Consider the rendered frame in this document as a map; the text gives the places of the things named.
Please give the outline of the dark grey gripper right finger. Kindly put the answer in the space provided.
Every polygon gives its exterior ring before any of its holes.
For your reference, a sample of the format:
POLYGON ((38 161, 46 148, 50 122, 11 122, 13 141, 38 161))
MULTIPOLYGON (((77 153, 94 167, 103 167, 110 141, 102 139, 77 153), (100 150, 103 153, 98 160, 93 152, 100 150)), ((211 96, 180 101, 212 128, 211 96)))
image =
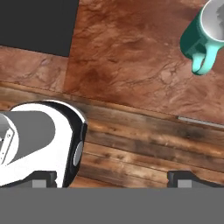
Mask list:
POLYGON ((167 179, 168 179, 167 186, 171 188, 200 188, 200 187, 224 188, 224 185, 198 178, 191 171, 168 171, 167 179))

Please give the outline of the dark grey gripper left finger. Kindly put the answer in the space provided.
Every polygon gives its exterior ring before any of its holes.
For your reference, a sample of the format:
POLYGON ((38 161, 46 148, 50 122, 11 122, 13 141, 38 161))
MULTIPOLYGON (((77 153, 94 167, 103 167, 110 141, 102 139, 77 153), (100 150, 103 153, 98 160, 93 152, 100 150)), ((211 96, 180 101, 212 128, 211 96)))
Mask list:
POLYGON ((56 171, 34 171, 26 178, 16 181, 14 186, 24 186, 31 188, 55 188, 56 171))

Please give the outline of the teal mug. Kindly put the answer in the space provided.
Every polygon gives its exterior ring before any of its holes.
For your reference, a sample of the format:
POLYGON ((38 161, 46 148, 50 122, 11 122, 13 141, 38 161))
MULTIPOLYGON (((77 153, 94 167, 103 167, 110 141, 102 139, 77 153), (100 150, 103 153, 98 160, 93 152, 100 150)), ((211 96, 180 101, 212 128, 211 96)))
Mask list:
POLYGON ((179 42, 181 52, 192 61, 192 72, 207 74, 218 51, 224 47, 224 0, 209 0, 187 26, 179 42))

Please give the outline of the white and black round thing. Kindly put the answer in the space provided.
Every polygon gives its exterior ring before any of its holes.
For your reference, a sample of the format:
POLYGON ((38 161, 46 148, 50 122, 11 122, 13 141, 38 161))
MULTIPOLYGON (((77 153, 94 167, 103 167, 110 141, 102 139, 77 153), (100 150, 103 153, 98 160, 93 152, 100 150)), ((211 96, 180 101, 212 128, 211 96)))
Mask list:
POLYGON ((88 129, 86 117, 63 101, 43 100, 0 110, 0 188, 36 171, 57 172, 55 188, 74 181, 88 129))

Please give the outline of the wooden cupboard front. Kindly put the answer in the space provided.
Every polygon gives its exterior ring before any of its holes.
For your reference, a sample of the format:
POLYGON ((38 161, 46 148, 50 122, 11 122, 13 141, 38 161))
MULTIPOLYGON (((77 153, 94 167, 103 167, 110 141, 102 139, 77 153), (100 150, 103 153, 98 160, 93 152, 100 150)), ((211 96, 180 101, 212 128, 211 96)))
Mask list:
POLYGON ((68 102, 87 116, 74 187, 164 187, 169 170, 224 185, 224 128, 0 81, 0 109, 44 99, 68 102))

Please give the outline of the black hob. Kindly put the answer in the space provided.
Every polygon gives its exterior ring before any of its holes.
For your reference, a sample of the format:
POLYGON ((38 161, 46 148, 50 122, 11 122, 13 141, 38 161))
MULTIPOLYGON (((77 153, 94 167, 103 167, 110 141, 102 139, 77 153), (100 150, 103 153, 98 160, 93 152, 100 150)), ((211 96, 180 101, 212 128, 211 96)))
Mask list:
POLYGON ((0 0, 0 46, 68 57, 79 0, 0 0))

